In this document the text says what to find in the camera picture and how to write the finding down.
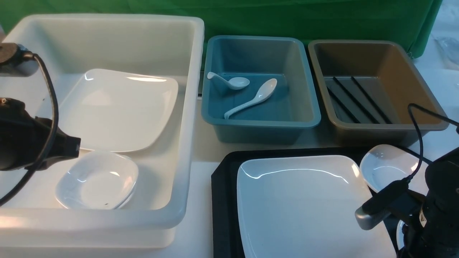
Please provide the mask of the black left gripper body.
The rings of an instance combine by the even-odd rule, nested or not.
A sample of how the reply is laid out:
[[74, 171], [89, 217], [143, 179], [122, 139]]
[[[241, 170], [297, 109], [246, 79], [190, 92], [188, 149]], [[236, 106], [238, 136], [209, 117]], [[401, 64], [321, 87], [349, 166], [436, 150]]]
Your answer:
[[[0, 105], [0, 170], [29, 169], [51, 132], [51, 119], [31, 117], [22, 101], [1, 98]], [[81, 139], [71, 137], [60, 129], [51, 150], [38, 166], [38, 171], [55, 163], [79, 157]]]

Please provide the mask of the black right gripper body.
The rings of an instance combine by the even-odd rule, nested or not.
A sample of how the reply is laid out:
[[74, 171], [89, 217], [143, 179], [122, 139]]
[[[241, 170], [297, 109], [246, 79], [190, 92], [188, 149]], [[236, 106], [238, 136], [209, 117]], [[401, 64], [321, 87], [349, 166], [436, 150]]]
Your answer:
[[458, 257], [458, 149], [435, 160], [425, 173], [428, 193], [404, 227], [399, 258]]

